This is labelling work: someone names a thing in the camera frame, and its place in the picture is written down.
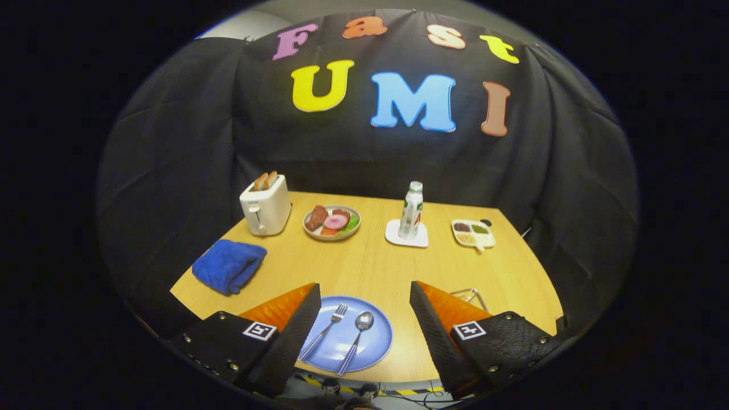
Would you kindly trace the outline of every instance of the blue towel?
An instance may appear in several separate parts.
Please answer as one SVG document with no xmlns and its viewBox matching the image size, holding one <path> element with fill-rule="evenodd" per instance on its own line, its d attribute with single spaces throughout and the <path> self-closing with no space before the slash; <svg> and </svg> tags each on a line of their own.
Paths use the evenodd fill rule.
<svg viewBox="0 0 729 410">
<path fill-rule="evenodd" d="M 192 264 L 192 274 L 223 295 L 237 295 L 266 253 L 266 249 L 256 245 L 220 239 Z"/>
</svg>

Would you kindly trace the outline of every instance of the blue letter m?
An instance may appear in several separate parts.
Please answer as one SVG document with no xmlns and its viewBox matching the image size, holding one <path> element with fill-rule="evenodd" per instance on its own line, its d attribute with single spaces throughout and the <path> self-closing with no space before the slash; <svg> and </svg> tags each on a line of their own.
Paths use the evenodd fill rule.
<svg viewBox="0 0 729 410">
<path fill-rule="evenodd" d="M 372 81 L 377 83 L 379 90 L 377 115 L 370 120 L 370 124 L 375 127 L 397 125 L 397 118 L 392 114 L 394 104 L 408 127 L 413 125 L 425 107 L 425 115 L 420 120 L 421 127 L 442 132 L 453 132 L 456 129 L 456 124 L 451 119 L 451 88 L 456 84 L 454 79 L 431 74 L 425 77 L 415 93 L 398 73 L 377 73 L 372 76 Z"/>
</svg>

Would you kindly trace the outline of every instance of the toaster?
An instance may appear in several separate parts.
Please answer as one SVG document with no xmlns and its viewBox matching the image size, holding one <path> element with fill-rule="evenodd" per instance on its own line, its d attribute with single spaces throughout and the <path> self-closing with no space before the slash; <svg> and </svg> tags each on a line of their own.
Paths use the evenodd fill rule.
<svg viewBox="0 0 729 410">
<path fill-rule="evenodd" d="M 286 176 L 279 174 L 267 190 L 251 191 L 255 183 L 248 185 L 239 198 L 248 227 L 255 236 L 276 235 L 284 229 L 291 213 Z"/>
</svg>

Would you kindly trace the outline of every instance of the blue plate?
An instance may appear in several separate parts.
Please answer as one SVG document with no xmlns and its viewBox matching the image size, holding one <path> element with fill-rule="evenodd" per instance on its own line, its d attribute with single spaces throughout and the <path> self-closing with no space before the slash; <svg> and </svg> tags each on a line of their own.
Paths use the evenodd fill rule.
<svg viewBox="0 0 729 410">
<path fill-rule="evenodd" d="M 349 296 L 326 296 L 321 298 L 319 316 L 316 317 L 316 321 L 302 349 L 332 322 L 332 314 L 337 310 L 340 303 L 349 305 L 347 312 L 344 314 L 344 319 L 332 325 L 327 335 L 319 342 L 316 350 L 309 355 L 305 362 L 321 370 L 336 371 L 359 333 L 359 330 L 354 326 L 354 320 L 360 313 L 370 311 L 374 316 L 373 325 L 371 328 L 362 331 L 357 353 L 349 364 L 347 373 L 368 368 L 385 357 L 390 350 L 392 346 L 392 325 L 380 309 L 362 299 Z"/>
</svg>

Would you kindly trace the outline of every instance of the bottle cap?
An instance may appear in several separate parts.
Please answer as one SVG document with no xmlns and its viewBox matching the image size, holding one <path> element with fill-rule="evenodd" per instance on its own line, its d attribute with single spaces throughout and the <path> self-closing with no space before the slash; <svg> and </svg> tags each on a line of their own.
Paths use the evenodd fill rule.
<svg viewBox="0 0 729 410">
<path fill-rule="evenodd" d="M 412 181 L 410 183 L 410 190 L 413 192 L 423 192 L 423 182 Z"/>
</svg>

